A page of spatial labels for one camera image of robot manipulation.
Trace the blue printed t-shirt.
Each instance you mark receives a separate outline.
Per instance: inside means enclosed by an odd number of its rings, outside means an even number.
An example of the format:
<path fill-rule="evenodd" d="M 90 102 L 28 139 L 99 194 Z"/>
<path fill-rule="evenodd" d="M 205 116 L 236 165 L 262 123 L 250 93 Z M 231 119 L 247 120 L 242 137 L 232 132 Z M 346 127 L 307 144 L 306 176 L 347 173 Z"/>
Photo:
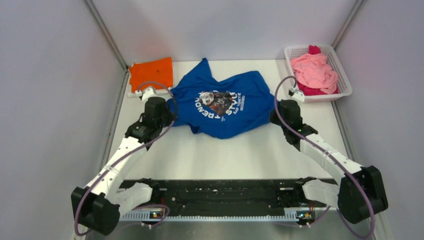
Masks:
<path fill-rule="evenodd" d="M 174 127 L 229 139 L 268 124 L 275 97 L 259 71 L 217 81 L 203 58 L 171 89 L 167 102 L 177 111 Z"/>

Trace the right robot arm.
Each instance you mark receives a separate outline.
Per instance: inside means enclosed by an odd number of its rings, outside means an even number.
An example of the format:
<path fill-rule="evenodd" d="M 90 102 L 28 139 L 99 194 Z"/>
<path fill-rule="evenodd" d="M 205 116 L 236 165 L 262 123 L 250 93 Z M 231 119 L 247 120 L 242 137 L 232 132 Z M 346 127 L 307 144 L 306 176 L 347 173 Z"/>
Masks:
<path fill-rule="evenodd" d="M 299 206 L 311 201 L 338 210 L 351 224 L 357 224 L 388 209 L 382 174 L 375 166 L 365 167 L 328 144 L 312 126 L 303 122 L 294 100 L 274 101 L 270 122 L 281 127 L 285 140 L 300 153 L 314 160 L 335 181 L 315 177 L 298 180 L 293 200 Z"/>

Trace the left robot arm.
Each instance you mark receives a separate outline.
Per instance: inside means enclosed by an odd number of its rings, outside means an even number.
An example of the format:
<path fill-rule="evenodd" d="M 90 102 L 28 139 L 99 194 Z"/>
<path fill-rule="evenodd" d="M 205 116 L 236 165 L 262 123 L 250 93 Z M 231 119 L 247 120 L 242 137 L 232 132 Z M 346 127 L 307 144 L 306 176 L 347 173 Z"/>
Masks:
<path fill-rule="evenodd" d="M 174 97 L 171 103 L 159 96 L 146 100 L 144 112 L 127 128 L 109 161 L 89 183 L 72 191 L 76 236 L 84 237 L 92 231 L 108 236 L 121 216 L 143 203 L 154 207 L 160 202 L 159 191 L 146 183 L 136 183 L 122 192 L 118 189 L 135 163 L 171 129 L 177 114 Z"/>

